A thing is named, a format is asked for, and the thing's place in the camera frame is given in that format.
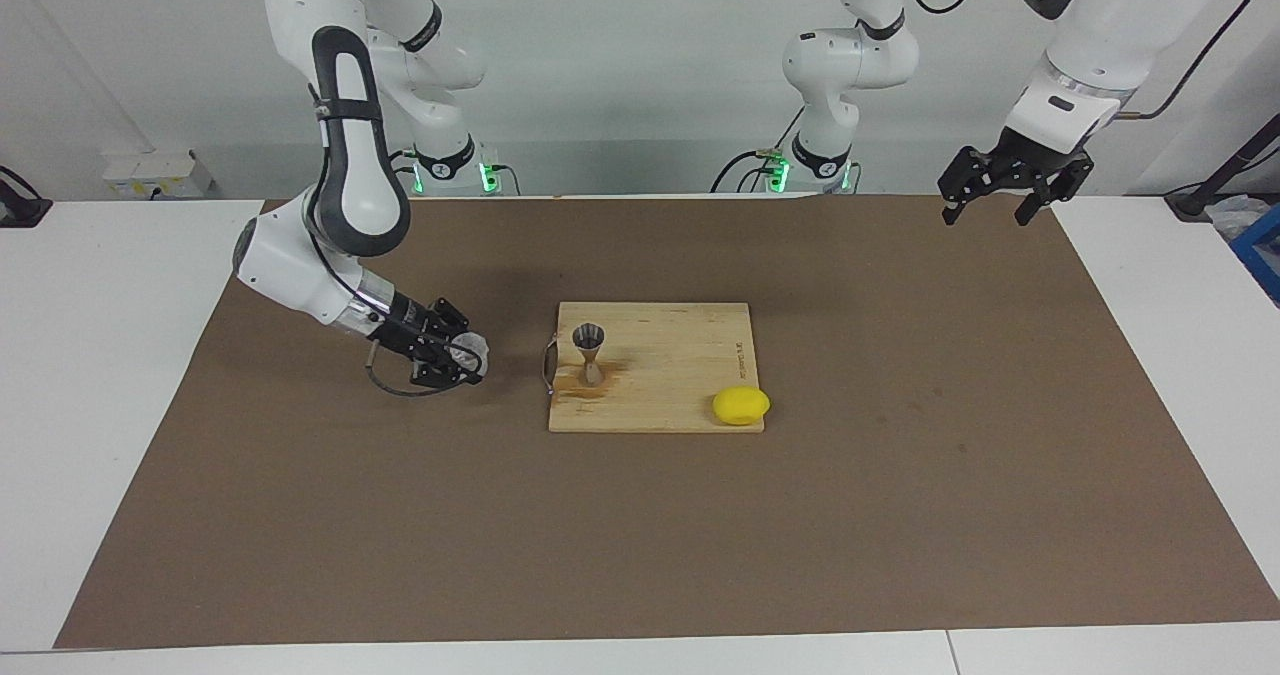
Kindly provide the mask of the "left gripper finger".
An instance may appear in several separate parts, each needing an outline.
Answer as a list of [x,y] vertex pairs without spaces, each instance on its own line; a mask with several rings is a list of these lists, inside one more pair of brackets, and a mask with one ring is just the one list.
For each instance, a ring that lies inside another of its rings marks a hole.
[[955,224],[970,202],[995,191],[989,167],[991,158],[972,146],[955,154],[938,178],[945,224]]
[[1071,200],[1084,184],[1094,168],[1094,161],[1089,155],[1076,155],[1062,168],[1053,173],[1043,172],[1038,168],[1024,167],[1024,182],[1030,187],[1029,193],[1015,210],[1015,222],[1020,227],[1027,227],[1036,215],[1055,202]]

